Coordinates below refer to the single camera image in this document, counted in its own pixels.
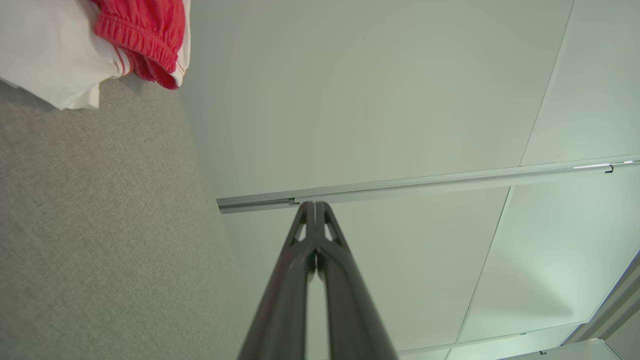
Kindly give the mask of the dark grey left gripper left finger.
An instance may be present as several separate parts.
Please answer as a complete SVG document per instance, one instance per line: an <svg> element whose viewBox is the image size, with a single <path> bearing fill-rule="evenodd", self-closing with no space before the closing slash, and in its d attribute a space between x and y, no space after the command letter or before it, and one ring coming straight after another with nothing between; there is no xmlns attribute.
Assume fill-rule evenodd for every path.
<svg viewBox="0 0 640 360"><path fill-rule="evenodd" d="M304 360L307 285L315 271L315 246L307 236L316 225L315 205L300 205L270 275L239 360Z"/></svg>

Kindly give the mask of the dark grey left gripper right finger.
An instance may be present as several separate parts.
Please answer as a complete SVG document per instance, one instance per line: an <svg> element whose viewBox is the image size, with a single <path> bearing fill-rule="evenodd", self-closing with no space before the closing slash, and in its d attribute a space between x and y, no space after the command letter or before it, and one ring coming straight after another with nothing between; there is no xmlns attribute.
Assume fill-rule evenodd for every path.
<svg viewBox="0 0 640 360"><path fill-rule="evenodd" d="M318 271L326 289L331 360L398 358L333 209L316 203Z"/></svg>

